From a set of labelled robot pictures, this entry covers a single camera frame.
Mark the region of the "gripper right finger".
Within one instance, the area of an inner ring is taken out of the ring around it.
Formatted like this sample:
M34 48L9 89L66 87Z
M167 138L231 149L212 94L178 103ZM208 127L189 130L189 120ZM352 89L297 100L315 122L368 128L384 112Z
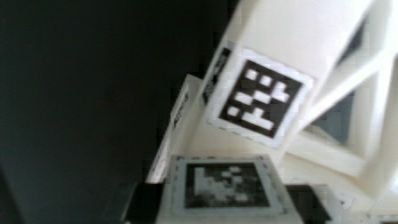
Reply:
M286 190L304 224L356 224L327 185L290 184Z

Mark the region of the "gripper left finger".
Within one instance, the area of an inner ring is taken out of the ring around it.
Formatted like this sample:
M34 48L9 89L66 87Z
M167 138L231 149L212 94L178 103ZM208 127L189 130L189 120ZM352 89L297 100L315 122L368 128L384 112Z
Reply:
M134 190L123 224L155 224L164 185L141 183Z

